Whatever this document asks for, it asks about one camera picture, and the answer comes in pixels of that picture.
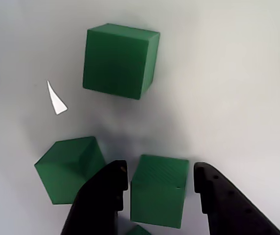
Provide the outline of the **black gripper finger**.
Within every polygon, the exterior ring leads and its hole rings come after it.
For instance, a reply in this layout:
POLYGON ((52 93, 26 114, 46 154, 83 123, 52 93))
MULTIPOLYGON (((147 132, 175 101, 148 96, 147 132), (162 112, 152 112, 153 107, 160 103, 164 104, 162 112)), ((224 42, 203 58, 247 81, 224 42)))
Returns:
POLYGON ((212 165, 194 164, 194 190, 201 196, 211 235, 280 235, 280 230, 212 165))
POLYGON ((127 189, 127 162, 115 160, 104 166, 78 191, 61 234, 116 235, 127 189))

